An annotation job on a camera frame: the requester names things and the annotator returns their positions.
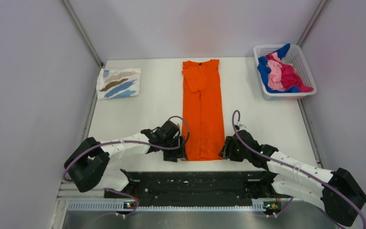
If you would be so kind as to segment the orange t shirt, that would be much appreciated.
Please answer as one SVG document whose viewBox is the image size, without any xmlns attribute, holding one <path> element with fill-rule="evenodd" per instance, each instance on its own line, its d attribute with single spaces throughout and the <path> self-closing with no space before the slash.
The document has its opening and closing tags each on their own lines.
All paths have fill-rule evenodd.
<svg viewBox="0 0 366 229">
<path fill-rule="evenodd" d="M 224 118 L 218 59 L 183 62 L 183 134 L 189 161 L 219 160 L 224 141 Z"/>
</svg>

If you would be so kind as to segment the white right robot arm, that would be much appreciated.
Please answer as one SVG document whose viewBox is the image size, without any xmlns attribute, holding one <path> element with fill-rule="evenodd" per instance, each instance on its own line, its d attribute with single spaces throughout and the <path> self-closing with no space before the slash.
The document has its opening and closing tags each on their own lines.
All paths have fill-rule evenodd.
<svg viewBox="0 0 366 229">
<path fill-rule="evenodd" d="M 247 160 L 265 170 L 256 190 L 267 197 L 291 196 L 319 208 L 337 224 L 350 227 L 366 203 L 366 194 L 349 171 L 323 169 L 298 161 L 278 148 L 258 144 L 246 130 L 225 139 L 220 156 Z"/>
</svg>

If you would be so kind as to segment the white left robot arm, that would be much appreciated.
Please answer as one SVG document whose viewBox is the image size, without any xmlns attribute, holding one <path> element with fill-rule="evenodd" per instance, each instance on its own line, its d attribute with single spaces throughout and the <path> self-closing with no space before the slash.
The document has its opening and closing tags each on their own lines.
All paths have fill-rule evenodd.
<svg viewBox="0 0 366 229">
<path fill-rule="evenodd" d="M 168 119 L 162 126 L 143 129 L 129 137 L 100 142 L 94 137 L 82 141 L 64 163 L 63 180 L 71 181 L 81 192 L 95 188 L 112 189 L 120 196 L 133 193 L 132 179 L 122 169 L 109 169 L 108 165 L 131 156 L 162 151 L 165 161 L 177 162 L 187 158 L 185 145 L 190 134 L 181 134 L 179 126 Z"/>
</svg>

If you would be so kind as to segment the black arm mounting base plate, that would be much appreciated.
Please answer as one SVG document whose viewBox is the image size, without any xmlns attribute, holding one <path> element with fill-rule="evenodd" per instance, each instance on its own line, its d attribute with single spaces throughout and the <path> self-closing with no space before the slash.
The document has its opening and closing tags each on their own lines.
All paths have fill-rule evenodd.
<svg viewBox="0 0 366 229">
<path fill-rule="evenodd" d="M 272 188 L 273 174 L 236 172 L 125 172 L 122 190 L 140 207 L 251 206 L 254 199 L 282 197 Z"/>
</svg>

